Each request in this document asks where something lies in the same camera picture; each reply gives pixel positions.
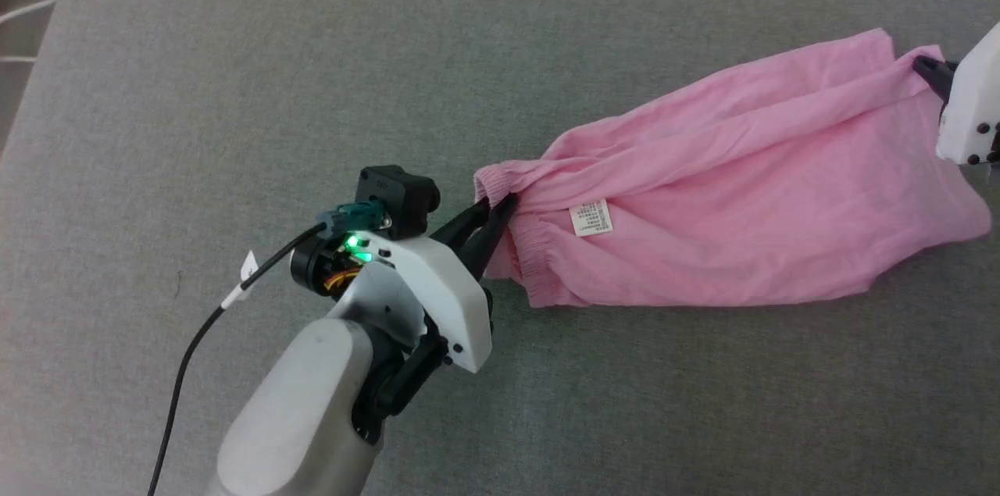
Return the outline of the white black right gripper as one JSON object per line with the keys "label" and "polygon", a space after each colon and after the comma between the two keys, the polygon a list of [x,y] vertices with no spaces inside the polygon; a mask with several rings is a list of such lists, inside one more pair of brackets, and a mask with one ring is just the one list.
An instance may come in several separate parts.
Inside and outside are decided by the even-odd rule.
{"label": "white black right gripper", "polygon": [[936,155],[957,165],[997,162],[999,155],[999,26],[960,62],[918,55],[912,62],[942,103]]}

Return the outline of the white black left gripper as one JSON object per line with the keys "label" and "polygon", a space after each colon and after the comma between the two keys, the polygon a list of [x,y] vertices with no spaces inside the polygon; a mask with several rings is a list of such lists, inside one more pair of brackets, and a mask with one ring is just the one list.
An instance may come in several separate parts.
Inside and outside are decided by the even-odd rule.
{"label": "white black left gripper", "polygon": [[[446,340],[446,356],[477,373],[493,347],[488,298],[478,281],[518,203],[514,193],[496,205],[483,198],[429,237],[311,237],[293,250],[290,272],[303,288],[334,301],[328,317],[382,329],[408,350],[436,331]],[[461,247],[459,257],[450,247]]]}

